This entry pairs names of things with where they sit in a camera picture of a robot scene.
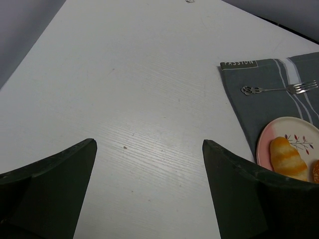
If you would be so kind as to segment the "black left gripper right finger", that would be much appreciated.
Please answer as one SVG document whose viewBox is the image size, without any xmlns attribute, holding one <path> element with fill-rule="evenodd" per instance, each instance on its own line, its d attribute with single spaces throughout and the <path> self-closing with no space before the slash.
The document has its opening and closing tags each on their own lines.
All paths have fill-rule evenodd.
<svg viewBox="0 0 319 239">
<path fill-rule="evenodd" d="M 223 239 L 318 238 L 318 184 L 265 169 L 212 140 L 202 151 Z"/>
</svg>

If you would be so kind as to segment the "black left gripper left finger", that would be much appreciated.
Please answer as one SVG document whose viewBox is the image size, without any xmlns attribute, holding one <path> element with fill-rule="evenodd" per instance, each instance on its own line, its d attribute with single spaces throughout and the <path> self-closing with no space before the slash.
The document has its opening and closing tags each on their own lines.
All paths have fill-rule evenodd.
<svg viewBox="0 0 319 239">
<path fill-rule="evenodd" d="M 88 138 L 0 176 L 2 239 L 71 239 L 90 181 L 97 143 Z"/>
</svg>

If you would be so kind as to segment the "striped oblong bread roll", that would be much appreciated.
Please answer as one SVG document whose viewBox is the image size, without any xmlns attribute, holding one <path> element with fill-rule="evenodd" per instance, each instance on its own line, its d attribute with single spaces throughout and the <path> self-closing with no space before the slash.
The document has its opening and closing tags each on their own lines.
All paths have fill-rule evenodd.
<svg viewBox="0 0 319 239">
<path fill-rule="evenodd" d="M 271 141 L 270 161 L 276 173 L 308 181 L 308 166 L 285 137 L 276 137 Z"/>
</svg>

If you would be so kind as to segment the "small round bread bun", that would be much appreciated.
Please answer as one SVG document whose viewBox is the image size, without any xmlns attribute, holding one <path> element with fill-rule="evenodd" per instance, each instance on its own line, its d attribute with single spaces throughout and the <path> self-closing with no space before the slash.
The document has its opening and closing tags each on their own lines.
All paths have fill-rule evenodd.
<svg viewBox="0 0 319 239">
<path fill-rule="evenodd" d="M 310 177 L 314 183 L 319 183 L 319 160 L 315 160 L 310 169 Z"/>
</svg>

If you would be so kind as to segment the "pink and cream plate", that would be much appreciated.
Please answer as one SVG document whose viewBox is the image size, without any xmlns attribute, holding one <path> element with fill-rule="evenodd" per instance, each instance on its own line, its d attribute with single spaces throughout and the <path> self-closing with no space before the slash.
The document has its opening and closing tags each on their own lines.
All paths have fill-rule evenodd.
<svg viewBox="0 0 319 239">
<path fill-rule="evenodd" d="M 314 182 L 313 166 L 319 159 L 319 129 L 309 122 L 294 118 L 281 117 L 268 123 L 262 130 L 256 150 L 257 164 L 273 171 L 270 144 L 276 137 L 284 137 L 296 149 L 308 167 L 309 182 Z"/>
</svg>

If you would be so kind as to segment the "grey striped cloth placemat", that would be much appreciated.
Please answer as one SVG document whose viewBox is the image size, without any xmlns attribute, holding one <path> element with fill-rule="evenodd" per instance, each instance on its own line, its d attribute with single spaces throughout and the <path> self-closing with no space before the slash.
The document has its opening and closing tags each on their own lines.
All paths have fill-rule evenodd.
<svg viewBox="0 0 319 239">
<path fill-rule="evenodd" d="M 296 117 L 319 125 L 319 90 L 291 95 L 285 91 L 246 96 L 244 86 L 264 89 L 319 80 L 317 52 L 282 59 L 222 62 L 220 73 L 226 95 L 253 154 L 264 127 L 280 117 Z"/>
</svg>

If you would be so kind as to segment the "silver fork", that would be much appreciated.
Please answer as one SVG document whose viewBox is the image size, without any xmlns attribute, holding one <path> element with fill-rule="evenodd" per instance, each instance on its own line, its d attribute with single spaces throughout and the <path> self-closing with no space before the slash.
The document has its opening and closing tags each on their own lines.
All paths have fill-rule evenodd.
<svg viewBox="0 0 319 239">
<path fill-rule="evenodd" d="M 298 84 L 291 84 L 284 88 L 273 88 L 273 89 L 244 86 L 241 88 L 241 92 L 246 96 L 264 93 L 264 92 L 272 92 L 272 91 L 285 91 L 291 95 L 297 95 L 297 94 L 306 93 L 318 87 L 319 86 L 316 81 L 310 81 L 310 82 L 304 82 L 304 83 L 298 83 Z"/>
</svg>

